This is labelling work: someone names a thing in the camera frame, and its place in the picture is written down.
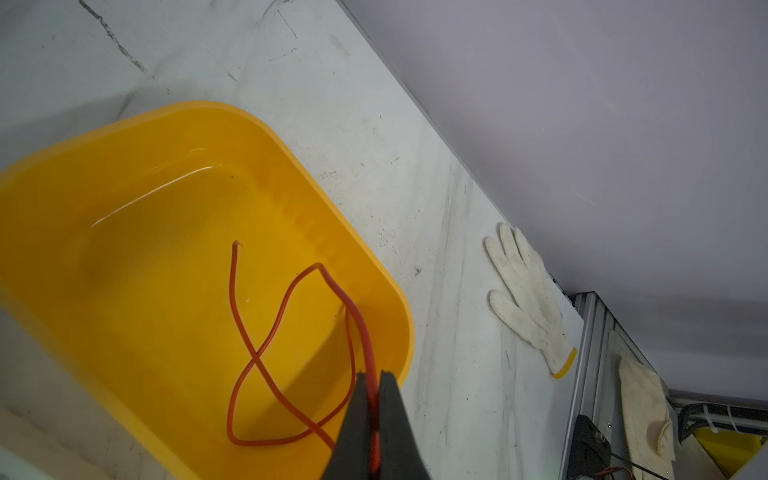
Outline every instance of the marble countertop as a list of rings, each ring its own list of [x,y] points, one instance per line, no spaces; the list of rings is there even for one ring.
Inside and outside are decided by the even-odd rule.
[[[575,369],[552,379],[489,309],[504,286],[482,238],[501,214],[333,0],[0,8],[0,167],[187,100],[271,126],[402,287],[416,332],[402,394],[432,477],[557,478]],[[582,320],[558,298],[577,346]],[[113,478],[171,478],[0,316],[0,401]]]

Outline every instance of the metal frame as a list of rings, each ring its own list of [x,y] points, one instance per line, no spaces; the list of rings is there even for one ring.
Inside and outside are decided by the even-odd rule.
[[[584,328],[581,334],[576,382],[561,460],[560,478],[563,480],[567,474],[573,426],[578,415],[589,417],[605,435],[616,453],[628,455],[624,437],[624,420],[621,416],[618,361],[615,358],[617,351],[623,350],[630,353],[638,362],[656,371],[595,292],[579,293],[571,299],[579,315],[584,319]],[[668,394],[669,389],[664,381],[662,386]]]

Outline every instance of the red wire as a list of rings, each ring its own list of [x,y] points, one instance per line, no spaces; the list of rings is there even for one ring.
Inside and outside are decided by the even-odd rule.
[[[634,474],[627,467],[608,467],[605,470],[600,470],[598,473],[594,474],[594,477],[595,478],[601,478],[601,477],[608,476],[608,475],[610,475],[612,473],[620,472],[622,470],[626,470],[627,472],[629,472],[630,480],[634,480]]]
[[[240,446],[265,446],[265,445],[283,445],[286,443],[295,442],[296,440],[303,439],[304,437],[308,436],[310,433],[314,432],[316,433],[325,443],[328,445],[331,450],[333,450],[335,443],[333,440],[328,436],[327,433],[323,429],[321,429],[321,425],[324,425],[327,423],[333,416],[335,416],[337,413],[341,411],[341,409],[346,405],[346,403],[349,401],[349,399],[352,397],[352,392],[354,390],[355,386],[355,352],[352,345],[352,334],[349,331],[349,315],[351,314],[353,319],[355,320],[355,324],[357,327],[357,330],[360,334],[360,341],[362,342],[362,352],[363,356],[365,358],[366,363],[366,372],[369,373],[369,375],[366,375],[366,386],[368,390],[368,406],[369,406],[369,413],[370,418],[372,422],[372,441],[371,441],[371,469],[374,472],[378,472],[379,466],[381,464],[381,448],[379,444],[379,384],[378,379],[376,378],[376,362],[373,358],[373,347],[371,344],[371,337],[368,334],[368,329],[366,327],[365,321],[362,319],[362,314],[360,313],[360,310],[357,308],[357,305],[352,301],[351,298],[349,298],[349,295],[347,295],[344,290],[341,289],[341,287],[336,283],[336,281],[330,276],[330,273],[328,273],[327,268],[322,263],[314,263],[313,265],[307,267],[302,273],[299,273],[299,275],[296,276],[296,278],[293,279],[293,282],[288,286],[288,290],[286,291],[285,295],[283,296],[283,302],[280,304],[280,309],[277,312],[277,317],[275,318],[275,323],[272,325],[272,329],[270,330],[269,334],[266,336],[266,339],[261,344],[261,347],[259,347],[258,350],[256,350],[253,347],[253,343],[250,341],[250,337],[248,336],[248,332],[245,330],[245,325],[243,324],[243,319],[240,318],[240,313],[237,310],[237,299],[235,297],[235,279],[237,277],[237,251],[238,247],[240,246],[240,242],[234,242],[232,243],[232,264],[230,267],[230,308],[232,309],[232,316],[235,319],[235,323],[237,324],[237,329],[240,331],[240,336],[243,337],[243,341],[245,342],[246,348],[248,348],[248,352],[250,353],[251,360],[248,362],[248,364],[243,369],[240,376],[237,378],[237,381],[235,382],[235,386],[232,390],[232,396],[230,397],[230,404],[229,408],[227,410],[227,436],[229,437],[230,441],[235,445]],[[285,313],[285,310],[288,306],[288,299],[291,296],[291,293],[293,293],[293,289],[296,288],[296,285],[301,282],[301,280],[304,279],[307,275],[312,273],[314,270],[319,270],[320,274],[323,275],[323,279],[328,284],[328,287],[341,299],[341,301],[344,303],[346,307],[346,341],[347,345],[349,347],[349,362],[351,364],[351,380],[349,383],[349,390],[346,393],[346,396],[342,400],[342,402],[328,415],[323,417],[322,420],[315,423],[309,416],[305,415],[301,410],[299,410],[294,404],[291,403],[288,398],[283,395],[283,393],[280,391],[280,389],[277,387],[275,382],[272,380],[272,377],[270,376],[269,372],[266,370],[266,367],[264,366],[263,362],[261,361],[261,355],[264,353],[264,350],[268,347],[270,342],[272,341],[272,338],[274,338],[275,333],[277,332],[278,326],[280,326],[280,321],[283,319],[283,314]],[[237,436],[234,434],[233,424],[234,424],[234,411],[235,411],[235,403],[237,401],[237,394],[240,392],[240,387],[243,385],[243,381],[245,381],[245,378],[248,376],[248,373],[253,368],[253,366],[256,366],[259,369],[259,372],[261,373],[262,377],[264,377],[264,380],[266,381],[266,384],[270,387],[270,390],[272,391],[273,395],[277,398],[277,400],[283,404],[283,406],[288,409],[289,412],[293,414],[296,418],[298,418],[304,425],[308,427],[307,430],[304,432],[301,432],[298,435],[293,435],[290,437],[284,437],[281,439],[269,439],[269,440],[242,440],[237,438]]]

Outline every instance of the yellow plastic basin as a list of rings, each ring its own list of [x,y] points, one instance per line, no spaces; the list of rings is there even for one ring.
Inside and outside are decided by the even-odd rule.
[[[694,435],[729,477],[745,466],[763,446],[759,436],[749,433],[723,429],[713,433],[712,430],[703,428],[698,429]]]
[[[178,478],[318,478],[330,456],[310,435],[238,447],[231,389],[291,280],[323,262],[356,301],[377,366],[405,379],[413,319],[402,291],[263,122],[212,102],[172,105],[55,145],[0,174],[0,300]],[[316,421],[349,386],[341,302],[313,273],[262,359]],[[356,363],[362,349],[356,330]],[[325,426],[338,436],[342,411]],[[254,369],[235,433],[304,430]]]

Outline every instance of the cotton glove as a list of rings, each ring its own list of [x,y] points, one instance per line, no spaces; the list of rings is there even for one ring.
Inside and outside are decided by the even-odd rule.
[[[502,223],[498,229],[502,244],[495,238],[483,240],[496,271],[512,294],[493,290],[488,295],[496,316],[520,338],[541,350],[556,379],[568,373],[576,358],[576,349],[563,329],[563,315],[552,291],[544,262],[531,248],[520,229]]]

